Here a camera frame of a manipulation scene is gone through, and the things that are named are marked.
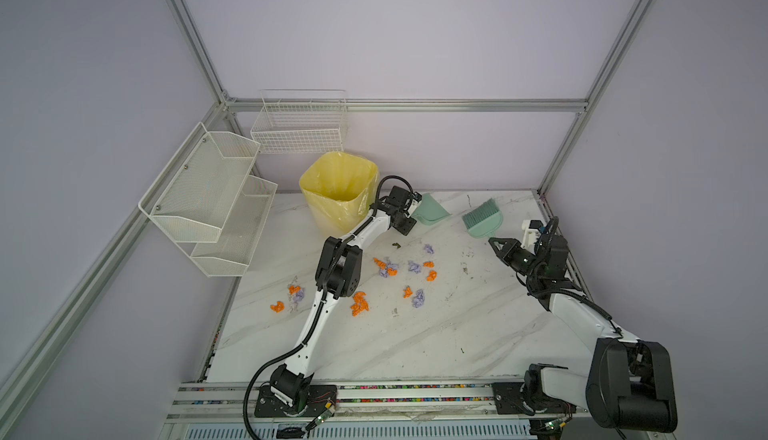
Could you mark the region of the green plastic dustpan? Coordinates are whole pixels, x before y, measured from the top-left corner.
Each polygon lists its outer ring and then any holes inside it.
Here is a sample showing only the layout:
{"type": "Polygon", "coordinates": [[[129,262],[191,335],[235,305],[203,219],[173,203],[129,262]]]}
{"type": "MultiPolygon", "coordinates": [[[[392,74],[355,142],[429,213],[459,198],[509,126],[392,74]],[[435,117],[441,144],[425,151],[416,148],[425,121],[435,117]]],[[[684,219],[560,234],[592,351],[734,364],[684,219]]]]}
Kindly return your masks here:
{"type": "Polygon", "coordinates": [[[424,225],[434,225],[447,219],[451,213],[446,210],[430,193],[422,194],[419,205],[412,213],[412,217],[424,225]]]}

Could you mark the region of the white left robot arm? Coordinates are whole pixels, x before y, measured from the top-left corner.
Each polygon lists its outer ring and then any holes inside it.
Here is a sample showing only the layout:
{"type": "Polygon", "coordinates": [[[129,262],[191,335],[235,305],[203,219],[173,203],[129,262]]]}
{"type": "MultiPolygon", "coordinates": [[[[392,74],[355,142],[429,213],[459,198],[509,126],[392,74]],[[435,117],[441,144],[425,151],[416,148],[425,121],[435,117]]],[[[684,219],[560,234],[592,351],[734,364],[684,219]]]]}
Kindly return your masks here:
{"type": "Polygon", "coordinates": [[[243,399],[245,419],[249,418],[251,393],[269,367],[275,368],[268,381],[270,392],[293,414],[306,408],[314,376],[311,357],[339,301],[356,292],[364,250],[389,230],[394,229],[403,236],[410,234],[416,224],[413,214],[421,202],[421,193],[408,180],[399,175],[386,175],[376,188],[364,220],[344,236],[330,236],[325,240],[315,271],[312,307],[300,337],[291,350],[267,361],[254,373],[243,399]]]}

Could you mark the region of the green hand brush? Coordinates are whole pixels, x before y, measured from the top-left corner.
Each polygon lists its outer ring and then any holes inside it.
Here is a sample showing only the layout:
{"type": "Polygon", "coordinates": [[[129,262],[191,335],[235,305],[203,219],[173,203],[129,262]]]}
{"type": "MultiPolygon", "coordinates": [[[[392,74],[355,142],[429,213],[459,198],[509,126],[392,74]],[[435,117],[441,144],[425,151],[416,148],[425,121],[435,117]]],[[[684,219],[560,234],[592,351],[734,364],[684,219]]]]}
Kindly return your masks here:
{"type": "Polygon", "coordinates": [[[504,216],[496,200],[489,198],[470,212],[462,215],[467,233],[473,238],[494,236],[502,226],[504,216]]]}

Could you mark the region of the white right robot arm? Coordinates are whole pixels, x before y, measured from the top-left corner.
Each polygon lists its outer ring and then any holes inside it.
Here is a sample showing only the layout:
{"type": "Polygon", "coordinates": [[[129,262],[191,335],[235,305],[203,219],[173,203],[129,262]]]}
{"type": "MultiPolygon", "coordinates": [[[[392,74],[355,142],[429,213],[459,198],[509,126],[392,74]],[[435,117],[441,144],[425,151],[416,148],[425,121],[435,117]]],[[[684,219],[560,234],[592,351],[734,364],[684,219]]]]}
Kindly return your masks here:
{"type": "Polygon", "coordinates": [[[620,327],[568,278],[567,240],[543,232],[532,246],[516,238],[492,237],[489,243],[527,294],[591,353],[585,375],[552,363],[530,364],[513,407],[527,415],[550,408],[571,414],[580,407],[603,428],[674,432],[678,412],[668,350],[620,327]]]}

